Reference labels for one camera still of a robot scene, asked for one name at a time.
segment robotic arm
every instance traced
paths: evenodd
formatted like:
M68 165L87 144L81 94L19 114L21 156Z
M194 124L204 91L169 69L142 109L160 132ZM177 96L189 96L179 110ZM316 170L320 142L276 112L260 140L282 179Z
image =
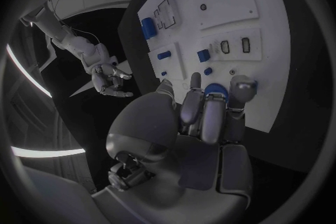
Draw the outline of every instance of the robotic arm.
M117 62L110 58L105 45L93 45L87 39L76 36L67 26L62 26L47 3L23 17L21 22L26 26L34 23L58 48L66 49L78 58L86 73L92 76L97 92L115 97L133 96L131 92L120 91L123 79L129 80L132 76L115 67Z

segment blue knob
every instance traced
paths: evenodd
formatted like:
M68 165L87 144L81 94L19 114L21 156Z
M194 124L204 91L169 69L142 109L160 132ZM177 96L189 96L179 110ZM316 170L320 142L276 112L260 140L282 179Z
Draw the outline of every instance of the blue knob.
M167 52L159 53L159 54L157 55L157 58L158 58L159 60L162 60L162 59L168 58L168 57L170 57L170 56L171 56L171 53L170 53L170 51L168 50Z
M211 73L212 73L212 68L211 67L208 67L207 69L204 70L204 74L206 76L209 76Z

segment glowing light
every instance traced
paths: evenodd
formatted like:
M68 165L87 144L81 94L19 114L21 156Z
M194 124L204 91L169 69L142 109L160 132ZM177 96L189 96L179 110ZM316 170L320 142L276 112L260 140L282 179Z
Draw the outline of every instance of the glowing light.
M85 153L83 148L79 150L60 150L60 151L38 151L24 150L23 148L12 147L14 155L25 158L52 158Z
M11 50L11 47L8 44L7 44L7 51L8 51L8 54L10 55L10 57L12 58L13 62L17 66L17 68L20 69L20 71L26 76L26 78L28 78L31 83L33 83L37 88L39 88L42 92L44 92L45 94L47 94L51 98L52 95L50 94L50 92L47 91L44 87L42 87L40 84L38 84L37 81L35 81L32 78L32 76L29 75L27 73L27 71L23 68L23 66L20 64L20 62L16 59L15 55L13 54L13 51Z

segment humanoid robot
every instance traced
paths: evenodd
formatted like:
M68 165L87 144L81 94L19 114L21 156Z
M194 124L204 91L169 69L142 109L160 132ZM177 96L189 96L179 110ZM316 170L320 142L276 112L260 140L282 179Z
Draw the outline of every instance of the humanoid robot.
M78 58L86 73L92 76L97 92L115 97L133 96L131 92L121 91L123 79L129 80L132 76L115 67L118 61L115 56L110 58L106 46L102 43L93 45L89 40L76 36L66 25L62 26L46 3L21 21L26 26L34 23L58 48L66 49Z

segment light strip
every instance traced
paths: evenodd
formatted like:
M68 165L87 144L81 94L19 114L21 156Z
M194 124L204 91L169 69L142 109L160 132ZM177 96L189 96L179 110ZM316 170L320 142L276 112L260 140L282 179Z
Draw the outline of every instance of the light strip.
M39 88L42 92L44 92L45 94L47 94L50 98L52 97L52 95L50 94L49 91L47 91L44 87L42 87L40 84L37 83L37 81L35 81L31 75L29 75L27 73L27 71L23 68L23 66L21 65L21 63L16 59L15 55L13 54L13 51L11 49L11 47L7 44L7 51L10 55L10 57L12 58L13 62L16 64L17 68L20 69L20 71L26 76L26 78L28 78L31 83L33 83L37 88Z
M85 153L85 150L60 150L60 151L38 151L38 150L24 150L23 148L12 147L14 155L18 157L26 158L52 158L75 155L79 153Z

